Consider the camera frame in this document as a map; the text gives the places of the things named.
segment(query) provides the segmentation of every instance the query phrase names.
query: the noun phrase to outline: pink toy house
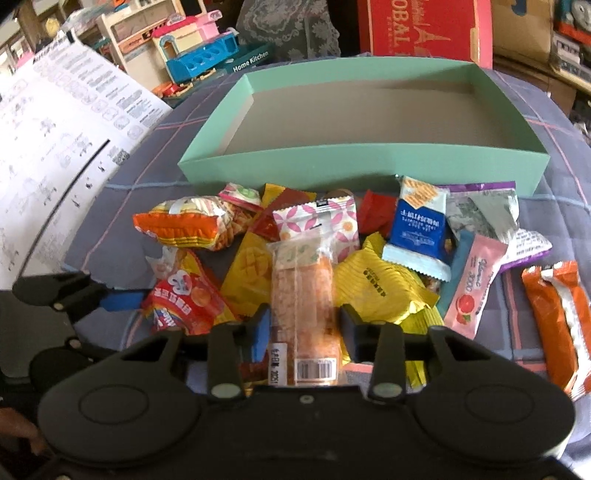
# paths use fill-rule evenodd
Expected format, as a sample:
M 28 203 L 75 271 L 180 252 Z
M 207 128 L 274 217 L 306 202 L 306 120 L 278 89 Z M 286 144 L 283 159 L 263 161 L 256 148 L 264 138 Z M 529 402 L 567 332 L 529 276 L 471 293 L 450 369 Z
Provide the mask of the pink toy house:
M 152 32 L 152 40 L 164 61 L 171 60 L 211 38 L 219 35 L 216 21 L 222 17 L 219 10 L 186 17 L 170 22 Z

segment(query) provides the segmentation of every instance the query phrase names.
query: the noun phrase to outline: lace curtain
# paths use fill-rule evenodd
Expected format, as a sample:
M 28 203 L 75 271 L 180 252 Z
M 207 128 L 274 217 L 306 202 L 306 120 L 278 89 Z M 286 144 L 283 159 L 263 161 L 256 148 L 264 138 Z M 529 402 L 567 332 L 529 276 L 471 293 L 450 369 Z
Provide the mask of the lace curtain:
M 274 43 L 276 61 L 340 57 L 326 0 L 245 0 L 236 29 L 243 43 Z

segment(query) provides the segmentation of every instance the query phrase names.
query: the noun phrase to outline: pink floral wrapper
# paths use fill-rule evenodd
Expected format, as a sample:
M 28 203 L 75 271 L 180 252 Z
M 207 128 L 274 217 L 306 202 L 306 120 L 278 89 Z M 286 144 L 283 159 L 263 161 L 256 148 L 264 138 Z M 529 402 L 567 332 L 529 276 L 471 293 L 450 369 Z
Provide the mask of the pink floral wrapper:
M 304 232 L 322 228 L 335 235 L 335 253 L 339 262 L 359 249 L 359 229 L 355 199 L 352 196 L 296 205 L 273 212 L 282 241 Z

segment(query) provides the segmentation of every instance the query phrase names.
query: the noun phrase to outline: teal box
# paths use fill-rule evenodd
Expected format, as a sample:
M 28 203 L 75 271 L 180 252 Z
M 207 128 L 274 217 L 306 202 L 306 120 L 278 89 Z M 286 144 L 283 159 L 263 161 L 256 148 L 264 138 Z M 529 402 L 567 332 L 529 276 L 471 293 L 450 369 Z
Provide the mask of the teal box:
M 272 59 L 272 43 L 240 45 L 238 52 L 229 59 L 218 63 L 215 69 L 225 70 L 228 73 L 236 73 L 256 65 L 263 65 Z
M 515 180 L 534 193 L 549 155 L 473 63 L 414 57 L 312 61 L 245 74 L 179 162 L 199 193 L 393 189 Z

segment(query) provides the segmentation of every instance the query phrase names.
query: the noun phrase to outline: red box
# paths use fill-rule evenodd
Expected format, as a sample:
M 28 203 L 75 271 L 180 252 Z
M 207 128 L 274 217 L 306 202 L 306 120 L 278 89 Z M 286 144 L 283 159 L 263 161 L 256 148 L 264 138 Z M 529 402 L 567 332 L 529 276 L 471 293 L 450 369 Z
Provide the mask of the red box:
M 491 0 L 357 0 L 361 51 L 492 68 Z

